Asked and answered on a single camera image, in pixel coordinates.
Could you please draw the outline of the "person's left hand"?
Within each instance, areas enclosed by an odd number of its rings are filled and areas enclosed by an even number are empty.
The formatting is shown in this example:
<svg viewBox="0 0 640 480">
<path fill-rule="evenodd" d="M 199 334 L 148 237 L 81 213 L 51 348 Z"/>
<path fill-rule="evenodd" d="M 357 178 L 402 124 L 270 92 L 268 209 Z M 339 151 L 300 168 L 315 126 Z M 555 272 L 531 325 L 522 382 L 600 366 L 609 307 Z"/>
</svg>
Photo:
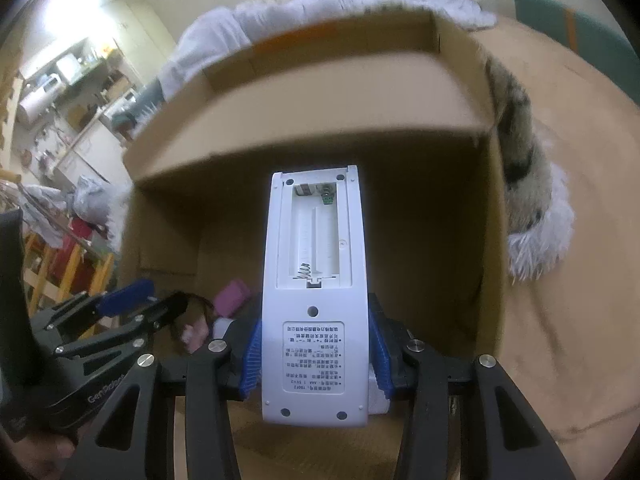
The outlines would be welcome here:
<svg viewBox="0 0 640 480">
<path fill-rule="evenodd" d="M 32 434 L 14 442 L 1 430 L 2 479 L 59 479 L 76 451 L 66 437 Z"/>
</svg>

